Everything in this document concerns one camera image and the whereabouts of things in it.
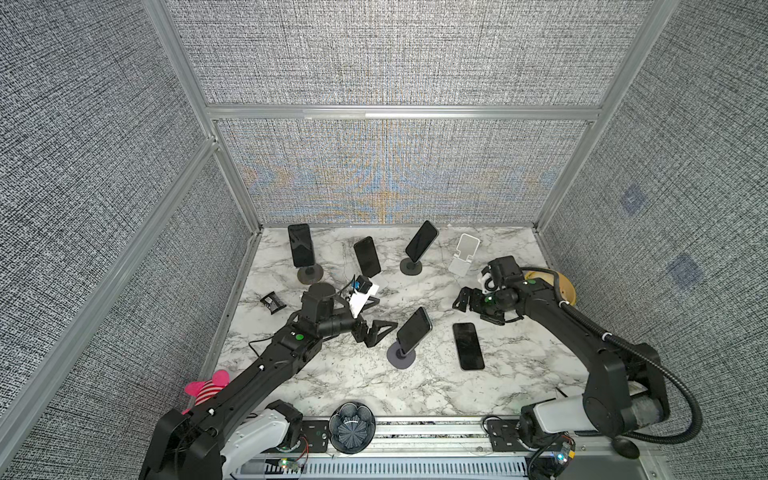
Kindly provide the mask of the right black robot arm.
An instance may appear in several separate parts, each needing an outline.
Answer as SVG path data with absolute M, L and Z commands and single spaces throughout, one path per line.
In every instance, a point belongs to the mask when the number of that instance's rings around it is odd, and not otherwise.
M 595 432 L 608 438 L 675 445 L 689 442 L 702 430 L 702 409 L 683 381 L 664 367 L 646 343 L 633 344 L 582 314 L 561 293 L 556 271 L 521 266 L 512 256 L 490 261 L 481 272 L 481 287 L 464 287 L 453 302 L 491 324 L 528 318 L 565 345 L 588 372 L 582 394 L 523 407 L 517 432 L 528 448 L 543 447 L 561 434 Z M 643 428 L 671 415 L 667 388 L 674 386 L 686 401 L 690 423 L 680 433 L 655 436 Z

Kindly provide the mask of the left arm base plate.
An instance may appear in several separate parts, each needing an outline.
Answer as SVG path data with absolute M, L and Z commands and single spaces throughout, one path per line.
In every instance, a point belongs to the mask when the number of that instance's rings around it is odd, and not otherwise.
M 292 446 L 283 445 L 266 450 L 266 453 L 286 453 L 298 456 L 300 453 L 326 453 L 330 445 L 329 420 L 303 420 Z

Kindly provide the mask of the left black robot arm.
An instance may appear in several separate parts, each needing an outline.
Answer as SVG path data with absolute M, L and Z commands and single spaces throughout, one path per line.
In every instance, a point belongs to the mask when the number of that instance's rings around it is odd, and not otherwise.
M 303 420 L 298 410 L 284 401 L 261 412 L 256 407 L 300 372 L 325 340 L 349 333 L 373 347 L 396 327 L 391 321 L 368 324 L 332 285 L 312 285 L 300 310 L 245 371 L 188 412 L 172 409 L 157 422 L 140 478 L 226 479 L 259 453 L 296 446 Z

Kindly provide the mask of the purple round phone stand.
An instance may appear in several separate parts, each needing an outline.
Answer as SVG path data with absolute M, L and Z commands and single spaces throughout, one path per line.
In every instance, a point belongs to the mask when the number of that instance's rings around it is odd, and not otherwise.
M 416 352 L 412 350 L 405 353 L 398 342 L 393 343 L 389 347 L 386 356 L 388 362 L 398 370 L 410 368 L 416 360 Z

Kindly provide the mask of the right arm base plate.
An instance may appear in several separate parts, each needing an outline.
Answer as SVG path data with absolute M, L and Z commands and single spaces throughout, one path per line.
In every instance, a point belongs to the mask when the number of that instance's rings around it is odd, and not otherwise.
M 485 418 L 482 427 L 485 430 L 493 452 L 509 453 L 526 450 L 520 442 L 516 430 L 517 421 L 496 416 Z

